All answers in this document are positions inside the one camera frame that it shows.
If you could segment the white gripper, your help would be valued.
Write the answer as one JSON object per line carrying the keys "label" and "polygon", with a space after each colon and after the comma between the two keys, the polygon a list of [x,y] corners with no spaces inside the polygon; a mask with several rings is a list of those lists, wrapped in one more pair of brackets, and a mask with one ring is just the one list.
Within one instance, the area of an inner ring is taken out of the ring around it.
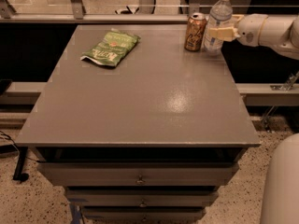
{"label": "white gripper", "polygon": [[221,41],[231,42],[237,39],[242,45],[257,47],[259,45],[259,36],[264,22],[268,18],[264,14],[251,14],[248,16],[234,14],[232,20],[237,23],[234,27],[209,28],[207,34]]}

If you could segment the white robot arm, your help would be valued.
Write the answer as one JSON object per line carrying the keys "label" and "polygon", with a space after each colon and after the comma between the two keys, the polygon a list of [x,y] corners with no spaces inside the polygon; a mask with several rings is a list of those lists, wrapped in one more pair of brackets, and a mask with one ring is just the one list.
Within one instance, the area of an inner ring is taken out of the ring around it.
{"label": "white robot arm", "polygon": [[[206,34],[221,41],[238,40],[251,47],[264,46],[298,58],[298,19],[264,14],[234,15]],[[263,190],[260,224],[299,224],[299,134],[289,136],[275,149]]]}

